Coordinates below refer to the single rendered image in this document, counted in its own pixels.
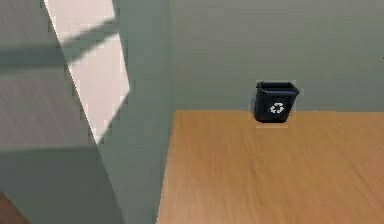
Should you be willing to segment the black recycling bin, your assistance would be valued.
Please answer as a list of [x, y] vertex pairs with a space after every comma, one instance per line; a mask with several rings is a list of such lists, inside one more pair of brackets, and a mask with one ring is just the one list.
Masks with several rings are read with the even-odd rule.
[[258, 82], [254, 118], [261, 123], [285, 123], [299, 93], [291, 82]]

